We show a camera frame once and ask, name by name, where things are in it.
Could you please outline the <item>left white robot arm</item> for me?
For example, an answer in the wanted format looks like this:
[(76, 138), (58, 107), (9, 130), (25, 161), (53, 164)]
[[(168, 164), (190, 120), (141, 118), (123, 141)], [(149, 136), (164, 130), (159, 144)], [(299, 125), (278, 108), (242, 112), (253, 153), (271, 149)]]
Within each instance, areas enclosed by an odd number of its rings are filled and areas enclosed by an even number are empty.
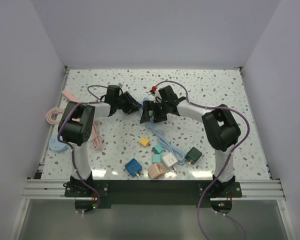
[(57, 140), (70, 147), (72, 174), (78, 180), (76, 191), (89, 196), (94, 190), (92, 170), (88, 160), (87, 142), (93, 130), (94, 120), (107, 118), (120, 110), (125, 114), (138, 111), (142, 105), (118, 85), (108, 85), (106, 94), (94, 101), (69, 101), (58, 125)]

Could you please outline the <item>yellow cube plug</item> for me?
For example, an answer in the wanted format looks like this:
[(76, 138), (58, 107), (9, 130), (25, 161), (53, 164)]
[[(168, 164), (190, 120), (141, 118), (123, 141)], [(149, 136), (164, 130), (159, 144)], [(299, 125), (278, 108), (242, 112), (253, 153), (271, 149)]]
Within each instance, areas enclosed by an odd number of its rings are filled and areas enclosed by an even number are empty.
[(141, 137), (138, 143), (140, 146), (146, 148), (150, 144), (150, 140), (147, 137)]

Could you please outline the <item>dark green cube plug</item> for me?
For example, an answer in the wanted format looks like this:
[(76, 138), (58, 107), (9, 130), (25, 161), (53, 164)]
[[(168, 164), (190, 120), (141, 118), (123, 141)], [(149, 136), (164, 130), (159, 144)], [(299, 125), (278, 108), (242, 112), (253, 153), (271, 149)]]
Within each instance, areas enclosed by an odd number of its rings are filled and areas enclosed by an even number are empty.
[(201, 156), (202, 152), (199, 151), (196, 147), (192, 147), (185, 155), (185, 160), (188, 162), (189, 165), (194, 165)]

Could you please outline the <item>white cube plug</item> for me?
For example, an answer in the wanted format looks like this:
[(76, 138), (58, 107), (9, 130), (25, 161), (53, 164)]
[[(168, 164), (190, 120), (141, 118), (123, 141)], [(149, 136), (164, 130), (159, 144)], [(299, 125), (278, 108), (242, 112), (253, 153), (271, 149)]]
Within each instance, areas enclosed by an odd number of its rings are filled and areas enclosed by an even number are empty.
[(172, 152), (169, 152), (168, 154), (162, 156), (161, 161), (165, 167), (166, 172), (169, 172), (170, 170), (176, 170), (178, 160)]

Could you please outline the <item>blue round socket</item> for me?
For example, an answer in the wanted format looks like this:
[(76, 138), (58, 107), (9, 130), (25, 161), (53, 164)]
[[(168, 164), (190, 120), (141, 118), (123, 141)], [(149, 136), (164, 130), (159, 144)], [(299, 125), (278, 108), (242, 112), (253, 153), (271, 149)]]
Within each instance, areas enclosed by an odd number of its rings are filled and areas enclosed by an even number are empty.
[(68, 149), (68, 146), (63, 142), (60, 142), (58, 140), (58, 134), (54, 133), (49, 139), (48, 148), (53, 152), (62, 153)]

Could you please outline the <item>pink patterned cube plug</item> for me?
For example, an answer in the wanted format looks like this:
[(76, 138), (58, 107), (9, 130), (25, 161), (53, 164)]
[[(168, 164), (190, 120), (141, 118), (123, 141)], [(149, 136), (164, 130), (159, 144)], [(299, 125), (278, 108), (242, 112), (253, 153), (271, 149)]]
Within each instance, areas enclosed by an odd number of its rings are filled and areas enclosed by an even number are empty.
[(155, 180), (166, 174), (166, 168), (161, 162), (154, 163), (147, 169), (147, 174), (151, 180)]

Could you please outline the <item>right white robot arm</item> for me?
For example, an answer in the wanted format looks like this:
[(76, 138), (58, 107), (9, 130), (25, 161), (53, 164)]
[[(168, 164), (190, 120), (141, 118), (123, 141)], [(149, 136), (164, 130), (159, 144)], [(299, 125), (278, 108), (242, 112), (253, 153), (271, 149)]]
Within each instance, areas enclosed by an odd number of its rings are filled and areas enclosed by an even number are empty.
[(215, 150), (215, 170), (213, 178), (213, 192), (220, 197), (230, 190), (230, 184), (236, 181), (233, 170), (233, 156), (231, 148), (239, 140), (241, 130), (225, 104), (219, 106), (201, 106), (191, 102), (186, 96), (177, 97), (171, 86), (158, 90), (151, 90), (153, 100), (142, 102), (140, 123), (159, 123), (167, 120), (172, 114), (190, 118), (202, 123), (209, 144)]

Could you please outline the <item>blue power strip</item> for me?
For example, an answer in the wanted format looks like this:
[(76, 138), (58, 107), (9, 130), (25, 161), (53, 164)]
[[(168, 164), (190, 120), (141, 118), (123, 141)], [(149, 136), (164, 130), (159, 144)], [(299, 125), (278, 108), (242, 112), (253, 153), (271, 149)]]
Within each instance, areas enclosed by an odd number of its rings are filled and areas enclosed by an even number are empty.
[(153, 130), (155, 128), (153, 102), (148, 97), (145, 97), (140, 103), (142, 105), (142, 108), (139, 109), (140, 123), (147, 129)]

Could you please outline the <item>blue cube plug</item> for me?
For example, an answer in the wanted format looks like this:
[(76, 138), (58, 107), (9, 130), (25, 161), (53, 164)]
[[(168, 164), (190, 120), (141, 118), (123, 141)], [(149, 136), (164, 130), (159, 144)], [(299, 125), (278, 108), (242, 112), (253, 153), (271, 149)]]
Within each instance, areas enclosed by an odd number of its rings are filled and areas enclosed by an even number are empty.
[(133, 178), (140, 177), (143, 170), (142, 165), (135, 158), (126, 163), (124, 167), (128, 171), (129, 175)]

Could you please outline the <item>teal cube plug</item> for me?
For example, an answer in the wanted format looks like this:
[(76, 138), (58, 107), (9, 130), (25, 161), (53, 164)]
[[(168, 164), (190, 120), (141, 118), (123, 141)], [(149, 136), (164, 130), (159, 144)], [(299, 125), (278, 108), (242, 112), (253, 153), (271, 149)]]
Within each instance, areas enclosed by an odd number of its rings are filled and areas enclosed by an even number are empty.
[(160, 144), (157, 144), (152, 148), (152, 152), (157, 155), (160, 155), (163, 151), (164, 148)]

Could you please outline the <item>pink power strip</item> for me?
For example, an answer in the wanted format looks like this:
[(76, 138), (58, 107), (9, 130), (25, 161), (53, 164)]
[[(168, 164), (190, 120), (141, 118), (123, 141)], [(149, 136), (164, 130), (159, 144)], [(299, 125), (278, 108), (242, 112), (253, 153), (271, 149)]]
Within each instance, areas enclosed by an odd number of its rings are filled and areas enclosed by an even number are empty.
[(61, 94), (69, 101), (71, 102), (75, 102), (75, 103), (79, 103), (80, 101), (74, 96), (72, 95), (69, 91), (67, 91), (66, 89), (64, 89)]

